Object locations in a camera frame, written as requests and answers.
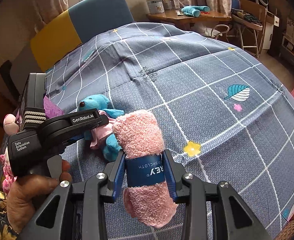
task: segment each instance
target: screw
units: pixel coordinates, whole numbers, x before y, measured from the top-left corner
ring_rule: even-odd
[[[104,179],[105,177],[106,177],[106,174],[103,173],[103,172],[100,172],[100,173],[98,173],[98,174],[96,175],[96,178],[97,178],[97,179]]]
[[[69,186],[68,180],[64,180],[64,181],[60,182],[60,187],[68,187],[68,186]]]
[[[184,174],[185,179],[192,179],[193,177],[194,177],[194,175],[192,175],[191,173],[185,173]]]
[[[222,181],[219,183],[220,187],[228,187],[229,186],[229,183],[226,182],[226,181]]]

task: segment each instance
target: teal stuffed animal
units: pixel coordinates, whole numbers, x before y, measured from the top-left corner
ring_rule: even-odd
[[[210,8],[208,6],[185,6],[182,9],[184,15],[199,17],[200,12],[209,12]]]
[[[124,115],[124,112],[122,110],[108,109],[109,103],[110,103],[110,100],[104,95],[91,95],[84,98],[79,103],[78,111],[84,111],[84,110],[96,108],[97,110],[105,111],[109,117],[109,121],[110,119],[116,119],[118,116]],[[86,131],[84,133],[84,138],[85,140],[92,140],[93,138],[91,135],[91,131]],[[102,149],[102,153],[105,159],[110,162],[113,162],[116,160],[118,152],[121,149],[113,133],[107,136],[106,145],[103,144],[100,146],[100,148]]]

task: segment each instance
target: yellow flower print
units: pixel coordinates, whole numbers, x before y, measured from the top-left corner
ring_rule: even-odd
[[[183,148],[184,152],[187,153],[189,157],[193,157],[197,154],[200,154],[200,143],[195,143],[193,141],[189,141],[186,146]]]

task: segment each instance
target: protein powder can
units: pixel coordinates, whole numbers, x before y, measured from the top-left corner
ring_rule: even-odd
[[[151,14],[164,12],[162,0],[146,0]]]

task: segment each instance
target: blue gripper pad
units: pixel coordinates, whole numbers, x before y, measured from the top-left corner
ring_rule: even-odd
[[[120,160],[119,167],[114,179],[114,192],[112,194],[114,201],[116,201],[116,199],[120,195],[124,175],[125,175],[125,154],[122,155],[122,158]]]
[[[177,199],[177,192],[176,192],[176,182],[174,179],[174,174],[173,171],[171,170],[169,160],[167,158],[167,155],[165,152],[162,154],[162,161],[163,161],[163,167],[164,167],[164,172],[165,172],[165,178],[169,190],[169,195],[175,202]]]

